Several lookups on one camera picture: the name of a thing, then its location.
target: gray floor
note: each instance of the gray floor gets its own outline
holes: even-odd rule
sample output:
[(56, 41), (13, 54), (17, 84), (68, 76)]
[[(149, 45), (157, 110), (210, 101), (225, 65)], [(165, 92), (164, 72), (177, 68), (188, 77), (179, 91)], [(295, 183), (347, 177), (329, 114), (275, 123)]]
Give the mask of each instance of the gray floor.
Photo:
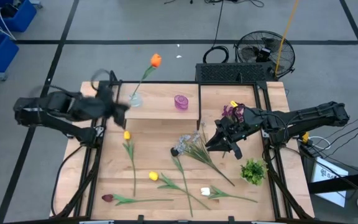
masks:
[[(68, 40), (169, 40), (213, 39), (220, 4), (194, 0), (80, 0)], [(282, 34), (295, 0), (263, 0), (264, 8), (250, 2), (224, 5), (218, 39), (236, 40), (255, 30)], [(358, 0), (346, 0), (358, 26)], [(59, 40), (73, 0), (42, 0), (43, 9), (28, 30), (15, 34), (19, 40)], [(288, 40), (357, 40), (339, 1), (300, 1)], [(157, 45), (65, 45), (52, 83), (79, 90), (99, 68), (113, 69), (118, 78), (138, 80), (149, 58), (158, 52), (163, 63), (150, 80), (193, 80), (196, 63), (202, 62), (210, 44)], [(234, 61), (227, 45), (230, 62)], [(0, 82), (0, 205), (27, 129), (14, 121), (12, 106), (20, 96), (44, 83), (57, 45), (19, 45)], [(296, 110), (327, 101), (346, 104), (351, 119), (358, 118), (358, 45), (294, 45), (295, 72), (283, 79), (290, 90), (290, 108)], [(213, 52), (209, 62), (224, 55)], [(313, 135), (327, 136), (335, 128), (319, 128)], [(336, 147), (350, 137), (335, 144)], [(50, 196), (67, 140), (56, 131), (37, 128), (5, 222), (47, 218)], [(358, 166), (358, 137), (333, 156)], [(335, 220), (329, 211), (313, 202), (316, 215)]]

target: electric fan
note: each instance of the electric fan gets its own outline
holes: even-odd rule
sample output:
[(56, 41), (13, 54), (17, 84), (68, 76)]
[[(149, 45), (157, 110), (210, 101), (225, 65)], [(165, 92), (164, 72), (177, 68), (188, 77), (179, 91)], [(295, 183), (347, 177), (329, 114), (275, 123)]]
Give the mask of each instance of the electric fan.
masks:
[[(271, 62), (272, 70), (275, 70), (278, 50), (281, 39), (279, 34), (270, 31), (255, 31), (247, 34), (238, 41), (236, 48), (236, 62)], [(292, 45), (284, 39), (280, 56), (280, 63), (277, 70), (277, 78), (281, 78), (288, 72), (293, 72), (295, 53)]]

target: orange tulip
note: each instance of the orange tulip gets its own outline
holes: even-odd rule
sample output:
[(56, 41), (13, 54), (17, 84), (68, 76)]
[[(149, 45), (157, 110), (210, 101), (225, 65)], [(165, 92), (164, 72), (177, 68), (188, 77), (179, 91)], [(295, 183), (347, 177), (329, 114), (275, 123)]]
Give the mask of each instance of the orange tulip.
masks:
[(150, 59), (150, 62), (154, 68), (158, 68), (161, 65), (161, 56), (159, 54), (154, 54)]

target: small potted plant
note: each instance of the small potted plant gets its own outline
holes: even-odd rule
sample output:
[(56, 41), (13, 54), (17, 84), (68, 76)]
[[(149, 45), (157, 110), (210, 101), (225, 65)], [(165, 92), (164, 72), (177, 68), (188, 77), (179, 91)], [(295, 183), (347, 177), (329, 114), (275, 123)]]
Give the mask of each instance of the small potted plant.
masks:
[(262, 184), (262, 179), (266, 177), (266, 171), (265, 161), (249, 159), (245, 167), (241, 165), (240, 176), (248, 183), (258, 186)]

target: yellow pole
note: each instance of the yellow pole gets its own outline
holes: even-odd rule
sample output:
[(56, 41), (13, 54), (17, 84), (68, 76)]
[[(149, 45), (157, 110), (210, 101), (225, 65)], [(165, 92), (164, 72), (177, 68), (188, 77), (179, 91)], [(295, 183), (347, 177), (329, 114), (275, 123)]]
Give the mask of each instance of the yellow pole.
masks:
[(276, 69), (274, 70), (274, 75), (275, 76), (277, 76), (278, 65), (280, 64), (280, 57), (281, 57), (281, 51), (283, 49), (283, 43), (284, 43), (285, 37), (287, 36), (287, 32), (288, 32), (288, 30), (290, 28), (292, 17), (295, 14), (296, 7), (298, 7), (298, 3), (299, 3), (299, 0), (296, 0), (295, 4), (293, 6), (292, 12), (291, 12), (290, 20), (288, 20), (288, 24), (287, 24), (287, 27), (285, 28), (283, 38), (281, 39), (280, 48), (278, 50), (278, 58), (277, 58), (277, 63), (276, 63)]

